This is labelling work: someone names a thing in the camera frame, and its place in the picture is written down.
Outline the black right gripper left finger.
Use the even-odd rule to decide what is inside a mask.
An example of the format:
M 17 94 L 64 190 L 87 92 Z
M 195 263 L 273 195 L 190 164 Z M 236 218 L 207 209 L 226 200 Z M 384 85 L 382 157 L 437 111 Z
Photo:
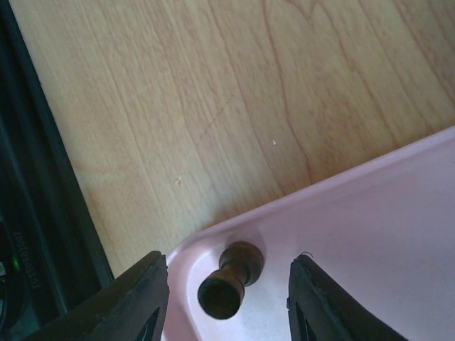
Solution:
M 166 257 L 151 251 L 84 303 L 27 340 L 160 340 L 168 305 Z

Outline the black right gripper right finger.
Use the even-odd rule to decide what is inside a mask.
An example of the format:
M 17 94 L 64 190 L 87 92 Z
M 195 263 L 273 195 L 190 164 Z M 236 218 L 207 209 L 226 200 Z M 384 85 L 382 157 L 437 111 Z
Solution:
M 292 340 L 404 340 L 310 256 L 291 263 L 287 299 Z

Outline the dark piece bottom row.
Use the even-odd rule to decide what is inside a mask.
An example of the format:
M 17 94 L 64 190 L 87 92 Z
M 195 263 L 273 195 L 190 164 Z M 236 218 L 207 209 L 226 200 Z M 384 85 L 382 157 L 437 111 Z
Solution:
M 256 283 L 264 268 L 264 255 L 255 245 L 238 241 L 228 245 L 218 261 L 218 269 L 199 285 L 200 307 L 216 320 L 233 317 L 245 297 L 245 289 Z

